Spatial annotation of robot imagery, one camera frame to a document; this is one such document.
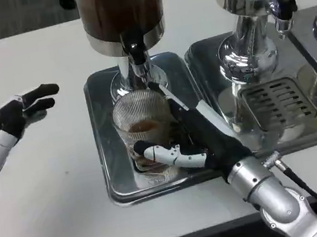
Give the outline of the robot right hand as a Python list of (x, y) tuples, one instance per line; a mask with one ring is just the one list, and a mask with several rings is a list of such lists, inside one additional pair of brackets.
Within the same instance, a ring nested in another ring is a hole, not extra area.
[(133, 146), (135, 154), (168, 166), (219, 171), (226, 182), (235, 165), (254, 157), (237, 138), (226, 135), (197, 108), (188, 107), (163, 85), (149, 82), (148, 87), (168, 101), (171, 115), (181, 123), (197, 151), (184, 154), (179, 145), (168, 148), (138, 140)]

